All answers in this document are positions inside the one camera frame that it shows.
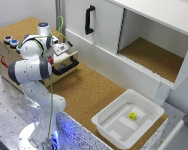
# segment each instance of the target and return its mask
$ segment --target green cable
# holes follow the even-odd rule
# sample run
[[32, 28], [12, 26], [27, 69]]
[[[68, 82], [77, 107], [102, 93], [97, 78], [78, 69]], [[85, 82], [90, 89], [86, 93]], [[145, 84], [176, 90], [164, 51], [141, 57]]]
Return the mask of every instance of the green cable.
[[[41, 51], [43, 52], [45, 58], [47, 59], [47, 56], [43, 50], [43, 48], [41, 47], [41, 45], [36, 41], [36, 44], [38, 45], [38, 47], [41, 49]], [[51, 86], [51, 115], [50, 115], [50, 125], [49, 125], [49, 131], [48, 131], [48, 136], [47, 136], [47, 145], [49, 144], [49, 138], [50, 138], [50, 129], [51, 129], [51, 123], [52, 123], [52, 113], [53, 113], [53, 87], [52, 87], [52, 77], [50, 76], [50, 86]]]
[[58, 32], [60, 32], [60, 33], [62, 34], [62, 36], [63, 36], [66, 40], [68, 40], [67, 37], [61, 32], [61, 29], [62, 29], [63, 24], [64, 24], [64, 19], [63, 19], [62, 16], [58, 16], [58, 17], [57, 17], [57, 24], [58, 24], [58, 18], [61, 18], [61, 27], [58, 29], [58, 31], [56, 31], [55, 33], [53, 33], [53, 34], [51, 34], [51, 35], [48, 35], [48, 36], [39, 36], [39, 37], [35, 37], [35, 38], [50, 37], [50, 36], [53, 36], [53, 35], [57, 34]]

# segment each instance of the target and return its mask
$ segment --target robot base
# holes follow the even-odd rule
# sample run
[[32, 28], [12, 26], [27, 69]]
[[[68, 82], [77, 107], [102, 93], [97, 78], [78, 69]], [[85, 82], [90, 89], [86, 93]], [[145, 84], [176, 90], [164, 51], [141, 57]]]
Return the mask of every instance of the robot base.
[[[29, 124], [20, 132], [18, 138], [18, 150], [43, 150], [43, 147], [41, 145], [38, 146], [34, 144], [30, 138], [37, 124], [38, 122]], [[63, 137], [59, 138], [60, 147], [62, 147], [63, 143], [64, 143], [64, 138]]]

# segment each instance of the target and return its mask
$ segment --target cabinet handle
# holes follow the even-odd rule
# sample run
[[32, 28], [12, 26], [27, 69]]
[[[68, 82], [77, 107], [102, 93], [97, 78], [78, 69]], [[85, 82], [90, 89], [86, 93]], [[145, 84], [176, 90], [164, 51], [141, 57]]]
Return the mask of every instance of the cabinet handle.
[[56, 70], [54, 67], [52, 67], [52, 72], [55, 75], [60, 76], [60, 75], [64, 74], [65, 72], [69, 71], [70, 69], [76, 67], [79, 64], [79, 61], [76, 60], [75, 58], [73, 58], [73, 56], [70, 57], [70, 60], [72, 61], [72, 64], [70, 64], [69, 66], [67, 66], [63, 69], [59, 69], [59, 70]]
[[85, 31], [86, 31], [86, 35], [92, 33], [94, 30], [90, 28], [90, 12], [95, 10], [94, 6], [90, 6], [90, 8], [88, 8], [86, 10], [86, 23], [85, 23]]

